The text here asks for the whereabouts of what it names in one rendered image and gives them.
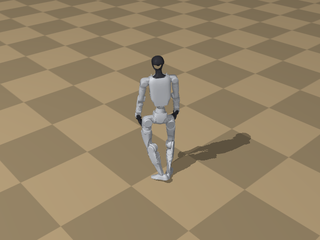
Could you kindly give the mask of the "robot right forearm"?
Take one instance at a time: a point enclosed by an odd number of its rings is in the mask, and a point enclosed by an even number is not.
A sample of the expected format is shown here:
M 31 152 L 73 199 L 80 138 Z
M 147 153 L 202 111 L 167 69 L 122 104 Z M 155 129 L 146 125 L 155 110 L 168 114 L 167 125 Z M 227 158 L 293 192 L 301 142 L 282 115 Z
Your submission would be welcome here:
M 174 112 L 176 110 L 178 110 L 180 112 L 179 107 L 180 107 L 180 96 L 179 96 L 179 98 L 173 99 L 173 110 L 174 110 Z

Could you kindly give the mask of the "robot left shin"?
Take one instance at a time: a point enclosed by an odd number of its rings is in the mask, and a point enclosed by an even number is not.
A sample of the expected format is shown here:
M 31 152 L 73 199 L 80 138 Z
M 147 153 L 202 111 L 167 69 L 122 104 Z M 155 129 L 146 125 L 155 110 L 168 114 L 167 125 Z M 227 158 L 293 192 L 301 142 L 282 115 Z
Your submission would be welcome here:
M 160 153 L 158 151 L 155 152 L 155 149 L 153 146 L 148 146 L 148 148 L 146 150 L 147 150 L 148 156 L 149 156 L 152 164 L 155 166 L 159 176 L 163 176 L 164 171 L 163 171 L 162 165 L 161 165 Z

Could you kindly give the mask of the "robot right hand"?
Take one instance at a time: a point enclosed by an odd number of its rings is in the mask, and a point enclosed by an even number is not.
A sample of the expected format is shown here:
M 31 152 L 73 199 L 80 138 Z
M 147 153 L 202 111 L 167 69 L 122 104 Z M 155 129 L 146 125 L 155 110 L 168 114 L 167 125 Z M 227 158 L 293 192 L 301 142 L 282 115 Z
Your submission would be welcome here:
M 171 115 L 173 115 L 173 116 L 174 116 L 174 120 L 176 119 L 176 117 L 177 117 L 178 113 L 179 113 L 179 111 L 178 111 L 178 110 L 176 110 L 175 112 L 174 112 L 174 110 L 173 110 L 173 113 L 172 113 Z

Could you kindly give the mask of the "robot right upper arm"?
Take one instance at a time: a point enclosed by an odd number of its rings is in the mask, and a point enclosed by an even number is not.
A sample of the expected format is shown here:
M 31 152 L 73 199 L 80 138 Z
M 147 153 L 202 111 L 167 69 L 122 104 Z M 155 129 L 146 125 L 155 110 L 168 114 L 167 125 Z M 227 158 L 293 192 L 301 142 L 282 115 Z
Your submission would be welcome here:
M 175 74 L 170 74 L 169 75 L 170 80 L 171 80 L 171 86 L 172 86 L 172 93 L 171 93 L 171 98 L 172 99 L 177 99 L 179 98 L 179 80 L 178 77 Z

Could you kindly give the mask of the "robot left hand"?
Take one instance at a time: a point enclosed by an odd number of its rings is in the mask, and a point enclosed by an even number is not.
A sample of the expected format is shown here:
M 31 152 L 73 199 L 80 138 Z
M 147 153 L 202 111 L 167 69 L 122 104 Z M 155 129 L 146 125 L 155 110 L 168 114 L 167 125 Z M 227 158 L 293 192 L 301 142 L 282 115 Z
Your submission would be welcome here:
M 142 117 L 138 114 L 137 116 L 136 116 L 137 118 L 137 120 L 138 120 L 138 122 L 139 122 L 139 124 L 142 126 Z

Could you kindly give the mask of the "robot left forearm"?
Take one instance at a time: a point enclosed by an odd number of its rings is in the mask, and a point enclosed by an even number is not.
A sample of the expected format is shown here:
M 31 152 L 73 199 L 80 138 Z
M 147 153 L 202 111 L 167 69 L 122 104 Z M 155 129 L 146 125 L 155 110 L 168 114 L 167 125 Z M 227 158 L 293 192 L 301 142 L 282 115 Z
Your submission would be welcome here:
M 137 115 L 140 115 L 140 117 L 141 117 L 143 104 L 144 104 L 143 102 L 139 102 L 139 95 L 138 95 L 137 102 L 136 102 L 136 110 L 135 110 L 135 117 L 136 118 L 137 118 Z

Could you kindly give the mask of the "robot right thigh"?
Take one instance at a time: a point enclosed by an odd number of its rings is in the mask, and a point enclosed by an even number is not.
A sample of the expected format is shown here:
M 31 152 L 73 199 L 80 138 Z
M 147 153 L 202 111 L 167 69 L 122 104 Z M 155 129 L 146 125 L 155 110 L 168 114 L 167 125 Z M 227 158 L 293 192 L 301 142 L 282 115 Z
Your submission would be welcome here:
M 167 131 L 167 140 L 166 140 L 166 147 L 168 149 L 172 148 L 172 141 L 175 141 L 175 118 L 172 114 L 167 115 L 167 122 L 166 122 L 166 131 Z

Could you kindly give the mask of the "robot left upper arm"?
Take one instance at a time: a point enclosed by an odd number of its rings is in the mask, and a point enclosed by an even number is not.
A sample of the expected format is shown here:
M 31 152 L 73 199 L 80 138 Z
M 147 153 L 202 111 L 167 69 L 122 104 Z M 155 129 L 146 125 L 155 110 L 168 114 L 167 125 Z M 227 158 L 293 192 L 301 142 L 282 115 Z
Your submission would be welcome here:
M 139 98 L 138 98 L 138 102 L 145 102 L 146 96 L 146 88 L 149 85 L 149 77 L 144 77 L 140 80 L 139 83 Z

